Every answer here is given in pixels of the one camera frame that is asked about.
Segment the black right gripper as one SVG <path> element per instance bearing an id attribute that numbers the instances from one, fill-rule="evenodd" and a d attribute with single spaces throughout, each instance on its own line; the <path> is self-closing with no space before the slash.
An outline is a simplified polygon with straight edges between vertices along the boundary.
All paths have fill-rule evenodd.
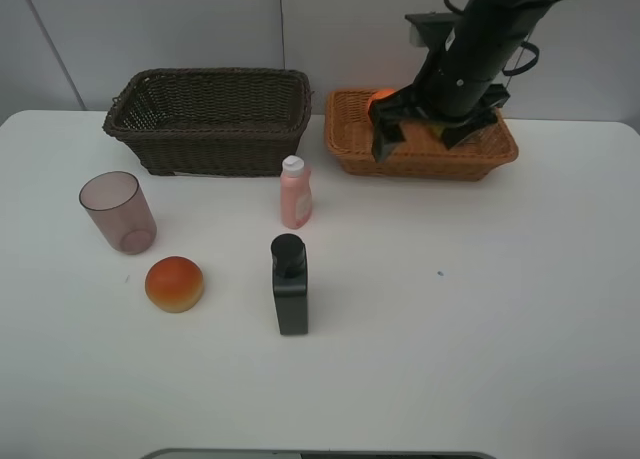
<path id="1" fill-rule="evenodd" d="M 495 81 L 511 57 L 509 39 L 447 38 L 438 48 L 426 49 L 413 82 L 383 101 L 384 112 L 373 123 L 376 163 L 385 162 L 405 142 L 400 126 L 405 119 L 445 126 L 440 138 L 452 149 L 496 124 L 497 115 L 486 112 L 503 107 L 510 98 L 506 87 Z"/>

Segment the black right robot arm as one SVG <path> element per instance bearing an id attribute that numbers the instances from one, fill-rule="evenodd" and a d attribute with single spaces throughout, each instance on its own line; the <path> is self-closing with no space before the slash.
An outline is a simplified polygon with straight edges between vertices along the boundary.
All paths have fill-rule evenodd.
<path id="1" fill-rule="evenodd" d="M 496 76 L 517 76 L 536 65 L 531 60 L 506 67 L 519 48 L 539 52 L 527 39 L 561 1 L 469 0 L 462 9 L 449 6 L 445 13 L 406 15 L 428 54 L 411 84 L 369 107 L 375 161 L 385 161 L 404 142 L 404 120 L 438 128 L 448 149 L 495 124 L 497 109 L 510 97 L 504 85 L 495 83 Z"/>

